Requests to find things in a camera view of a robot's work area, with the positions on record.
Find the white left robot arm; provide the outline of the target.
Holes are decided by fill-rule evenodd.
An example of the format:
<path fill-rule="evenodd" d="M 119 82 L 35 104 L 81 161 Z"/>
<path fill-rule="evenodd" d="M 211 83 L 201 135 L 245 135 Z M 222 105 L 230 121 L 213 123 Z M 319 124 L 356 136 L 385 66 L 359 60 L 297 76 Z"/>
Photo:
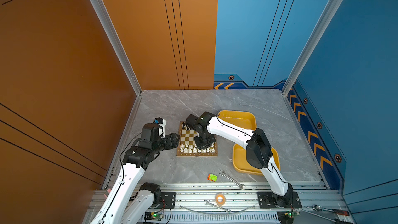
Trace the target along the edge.
<path fill-rule="evenodd" d="M 160 201 L 160 186 L 145 183 L 129 203 L 133 191 L 153 162 L 164 150 L 178 147 L 177 133 L 166 135 L 166 120 L 156 118 L 143 126 L 142 132 L 132 139 L 119 156 L 120 173 L 92 224 L 136 224 L 146 210 Z"/>

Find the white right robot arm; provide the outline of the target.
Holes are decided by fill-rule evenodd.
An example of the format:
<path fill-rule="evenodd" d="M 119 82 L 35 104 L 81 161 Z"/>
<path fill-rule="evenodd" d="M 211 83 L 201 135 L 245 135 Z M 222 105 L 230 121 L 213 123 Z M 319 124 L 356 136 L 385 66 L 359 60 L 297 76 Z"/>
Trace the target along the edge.
<path fill-rule="evenodd" d="M 223 110 L 218 114 L 204 112 L 197 117 L 189 115 L 186 125 L 197 132 L 194 138 L 199 149 L 209 148 L 216 136 L 234 142 L 246 151 L 246 161 L 259 169 L 271 187 L 277 206 L 289 208 L 293 204 L 293 187 L 280 173 L 272 146 L 264 131 L 257 127 L 252 113 Z"/>

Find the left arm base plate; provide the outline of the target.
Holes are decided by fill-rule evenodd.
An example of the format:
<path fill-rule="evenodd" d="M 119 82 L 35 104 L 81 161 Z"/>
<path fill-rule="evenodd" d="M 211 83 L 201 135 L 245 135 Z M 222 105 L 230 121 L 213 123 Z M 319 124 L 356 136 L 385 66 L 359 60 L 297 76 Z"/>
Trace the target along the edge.
<path fill-rule="evenodd" d="M 171 209 L 175 208 L 175 202 L 176 202 L 176 192 L 174 191 L 162 191 L 160 193 L 160 200 L 159 202 L 155 205 L 155 209 L 161 209 L 163 207 L 163 202 L 170 207 Z"/>

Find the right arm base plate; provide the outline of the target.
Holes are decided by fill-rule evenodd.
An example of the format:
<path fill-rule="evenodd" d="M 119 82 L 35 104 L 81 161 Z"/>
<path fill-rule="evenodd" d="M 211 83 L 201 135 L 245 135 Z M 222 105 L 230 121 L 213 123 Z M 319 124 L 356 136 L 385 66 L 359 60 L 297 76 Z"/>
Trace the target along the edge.
<path fill-rule="evenodd" d="M 299 198 L 299 195 L 295 191 L 293 192 L 293 195 L 290 199 L 290 203 L 286 204 L 286 205 L 283 205 L 282 200 L 277 200 L 271 191 L 258 192 L 257 197 L 258 197 L 258 202 L 259 202 L 261 209 L 266 209 L 266 208 L 275 208 L 275 209 L 295 208 L 295 209 L 298 209 L 298 208 L 302 208 L 302 203 Z"/>

